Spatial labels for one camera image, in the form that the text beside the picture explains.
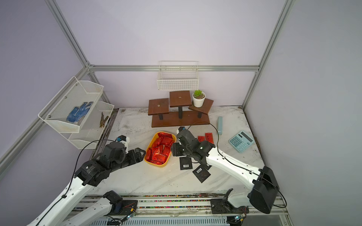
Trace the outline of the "red tea bag packet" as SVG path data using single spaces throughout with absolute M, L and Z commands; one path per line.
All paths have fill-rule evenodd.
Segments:
M 205 140 L 206 140 L 205 136 L 198 136 L 198 141 L 199 142 L 202 142 L 202 141 L 205 141 Z
M 214 137 L 212 133 L 205 133 L 205 139 L 207 142 L 214 144 Z

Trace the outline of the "black tea bag packet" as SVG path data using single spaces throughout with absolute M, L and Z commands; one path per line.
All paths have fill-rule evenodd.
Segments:
M 205 168 L 202 165 L 199 165 L 193 171 L 193 174 L 196 176 L 196 178 L 199 180 L 200 183 L 203 183 L 205 180 L 207 180 L 211 176 L 211 174 L 209 173 L 207 168 Z
M 180 157 L 180 170 L 193 169 L 193 163 L 190 157 Z

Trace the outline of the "yellow plastic storage box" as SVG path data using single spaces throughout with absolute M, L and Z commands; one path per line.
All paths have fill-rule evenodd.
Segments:
M 171 146 L 175 141 L 175 135 L 164 131 L 157 132 L 146 150 L 144 160 L 157 167 L 166 166 L 172 155 Z

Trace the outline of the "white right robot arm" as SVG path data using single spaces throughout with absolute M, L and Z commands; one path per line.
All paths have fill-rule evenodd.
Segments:
M 179 131 L 176 138 L 183 155 L 235 177 L 250 189 L 247 197 L 254 208 L 264 214 L 271 212 L 279 193 L 279 185 L 271 168 L 264 166 L 260 169 L 243 163 L 221 151 L 217 145 L 208 141 L 199 142 L 189 130 Z

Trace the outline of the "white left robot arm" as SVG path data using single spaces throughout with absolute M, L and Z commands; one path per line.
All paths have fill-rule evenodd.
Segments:
M 135 212 L 137 200 L 124 200 L 115 191 L 106 192 L 102 198 L 81 213 L 66 219 L 73 208 L 103 180 L 116 170 L 140 163 L 146 151 L 136 148 L 128 151 L 123 144 L 112 147 L 85 162 L 75 171 L 63 192 L 35 219 L 32 226 L 85 226 L 106 215 L 124 215 L 117 224 L 128 220 Z

